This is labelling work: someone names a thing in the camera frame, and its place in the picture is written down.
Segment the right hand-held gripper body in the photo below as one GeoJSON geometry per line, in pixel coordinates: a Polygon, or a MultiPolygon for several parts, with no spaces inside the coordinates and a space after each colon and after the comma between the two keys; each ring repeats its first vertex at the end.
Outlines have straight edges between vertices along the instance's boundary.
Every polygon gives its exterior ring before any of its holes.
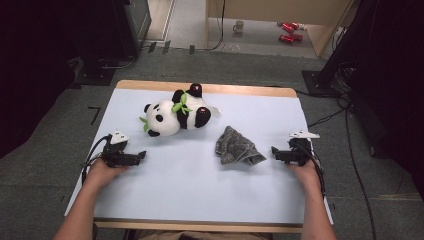
{"type": "Polygon", "coordinates": [[[289,137],[290,151],[283,161],[285,163],[295,162],[299,166],[304,166],[312,158],[311,139],[317,139],[319,135],[300,130],[291,133],[289,137]]]}

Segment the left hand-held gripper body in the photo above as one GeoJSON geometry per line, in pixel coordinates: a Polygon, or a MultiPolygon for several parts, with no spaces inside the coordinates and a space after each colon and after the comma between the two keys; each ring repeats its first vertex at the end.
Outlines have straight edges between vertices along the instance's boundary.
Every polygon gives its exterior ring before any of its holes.
{"type": "Polygon", "coordinates": [[[129,137],[120,131],[115,131],[107,136],[107,142],[103,147],[102,159],[109,167],[133,166],[134,154],[125,154],[129,137]]]}

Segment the grey fluffy cloth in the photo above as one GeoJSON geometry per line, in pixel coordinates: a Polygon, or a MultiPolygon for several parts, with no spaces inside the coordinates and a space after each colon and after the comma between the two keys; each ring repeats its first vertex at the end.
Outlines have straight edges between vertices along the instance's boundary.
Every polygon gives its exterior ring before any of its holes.
{"type": "Polygon", "coordinates": [[[243,162],[253,166],[266,159],[256,149],[252,141],[231,126],[227,126],[224,133],[217,140],[215,153],[220,156],[222,165],[243,162]]]}

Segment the panda plush toy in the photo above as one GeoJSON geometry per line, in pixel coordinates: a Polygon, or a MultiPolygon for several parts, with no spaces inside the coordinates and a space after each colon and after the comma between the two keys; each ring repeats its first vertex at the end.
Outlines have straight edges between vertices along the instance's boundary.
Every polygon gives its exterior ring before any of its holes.
{"type": "Polygon", "coordinates": [[[178,89],[172,99],[162,99],[144,107],[140,117],[143,130],[150,137],[171,136],[181,129],[193,130],[207,125],[220,111],[203,99],[202,85],[192,83],[187,90],[178,89]]]}

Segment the person's left hand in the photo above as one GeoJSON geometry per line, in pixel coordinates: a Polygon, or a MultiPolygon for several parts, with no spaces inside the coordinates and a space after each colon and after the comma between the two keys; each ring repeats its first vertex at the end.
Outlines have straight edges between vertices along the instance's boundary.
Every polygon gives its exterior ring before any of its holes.
{"type": "Polygon", "coordinates": [[[92,190],[100,190],[108,185],[116,176],[127,170],[127,166],[111,168],[101,158],[98,158],[91,165],[83,186],[92,190]]]}

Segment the person's right hand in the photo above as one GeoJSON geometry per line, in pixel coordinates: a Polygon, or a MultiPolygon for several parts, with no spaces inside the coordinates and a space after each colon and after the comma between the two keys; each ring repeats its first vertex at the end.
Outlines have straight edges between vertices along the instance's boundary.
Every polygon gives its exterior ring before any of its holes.
{"type": "Polygon", "coordinates": [[[287,168],[294,173],[305,191],[320,192],[321,185],[319,177],[316,173],[315,165],[311,160],[303,166],[287,164],[287,168]]]}

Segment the black floor plate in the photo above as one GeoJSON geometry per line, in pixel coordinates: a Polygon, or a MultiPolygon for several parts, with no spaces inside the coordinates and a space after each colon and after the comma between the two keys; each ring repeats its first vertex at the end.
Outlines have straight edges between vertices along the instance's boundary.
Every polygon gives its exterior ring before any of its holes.
{"type": "Polygon", "coordinates": [[[109,86],[115,74],[114,69],[104,68],[91,59],[83,60],[73,83],[79,85],[109,86]]]}

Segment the black metal stand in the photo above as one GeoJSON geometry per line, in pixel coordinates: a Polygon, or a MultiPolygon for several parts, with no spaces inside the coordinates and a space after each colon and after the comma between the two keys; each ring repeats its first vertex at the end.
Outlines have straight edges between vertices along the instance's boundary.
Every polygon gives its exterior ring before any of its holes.
{"type": "Polygon", "coordinates": [[[361,0],[359,9],[350,27],[337,44],[321,71],[302,71],[307,87],[306,95],[314,97],[334,97],[339,95],[335,90],[336,73],[348,67],[356,67],[368,50],[375,10],[380,0],[361,0]]]}

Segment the dark curtain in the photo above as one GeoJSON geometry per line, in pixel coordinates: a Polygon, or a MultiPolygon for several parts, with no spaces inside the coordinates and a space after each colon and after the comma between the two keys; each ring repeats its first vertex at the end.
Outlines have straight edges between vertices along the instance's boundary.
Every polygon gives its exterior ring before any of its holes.
{"type": "Polygon", "coordinates": [[[0,159],[24,144],[75,78],[77,29],[102,0],[0,0],[0,159]]]}
{"type": "Polygon", "coordinates": [[[368,48],[349,85],[377,124],[375,150],[411,174],[424,200],[424,0],[377,0],[368,48]]]}

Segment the dark cabinet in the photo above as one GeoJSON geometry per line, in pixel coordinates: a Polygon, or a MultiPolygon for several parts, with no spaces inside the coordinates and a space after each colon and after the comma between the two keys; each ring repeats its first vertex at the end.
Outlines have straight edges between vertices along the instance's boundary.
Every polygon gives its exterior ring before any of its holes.
{"type": "Polygon", "coordinates": [[[126,58],[137,57],[152,19],[147,0],[113,0],[120,44],[126,58]]]}

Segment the light wooden desk frame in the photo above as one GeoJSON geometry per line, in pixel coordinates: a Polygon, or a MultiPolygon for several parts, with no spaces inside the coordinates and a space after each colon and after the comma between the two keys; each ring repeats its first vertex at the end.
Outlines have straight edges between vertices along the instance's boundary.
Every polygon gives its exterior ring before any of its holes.
{"type": "Polygon", "coordinates": [[[206,19],[294,22],[305,24],[321,56],[355,0],[206,0],[206,19]]]}

